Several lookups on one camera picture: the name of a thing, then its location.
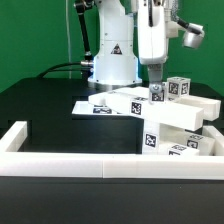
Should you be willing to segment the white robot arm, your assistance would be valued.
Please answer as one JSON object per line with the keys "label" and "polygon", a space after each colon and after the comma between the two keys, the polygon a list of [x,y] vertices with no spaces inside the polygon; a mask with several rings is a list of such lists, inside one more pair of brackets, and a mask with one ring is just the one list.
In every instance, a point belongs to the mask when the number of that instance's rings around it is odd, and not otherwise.
{"label": "white robot arm", "polygon": [[[96,7],[100,19],[100,49],[93,56],[84,13]],[[93,62],[90,85],[130,86],[139,84],[138,66],[148,67],[149,89],[162,91],[163,65],[168,58],[171,38],[184,32],[183,45],[198,48],[204,38],[203,27],[177,15],[178,0],[76,0],[84,40],[85,57]]]}

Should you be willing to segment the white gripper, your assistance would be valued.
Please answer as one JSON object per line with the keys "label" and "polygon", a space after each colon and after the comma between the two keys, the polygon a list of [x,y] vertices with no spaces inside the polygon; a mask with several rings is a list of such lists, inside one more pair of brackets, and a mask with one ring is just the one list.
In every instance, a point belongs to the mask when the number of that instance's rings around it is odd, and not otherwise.
{"label": "white gripper", "polygon": [[138,54],[140,63],[148,66],[151,93],[162,91],[163,65],[167,58],[165,10],[162,1],[139,0]]}

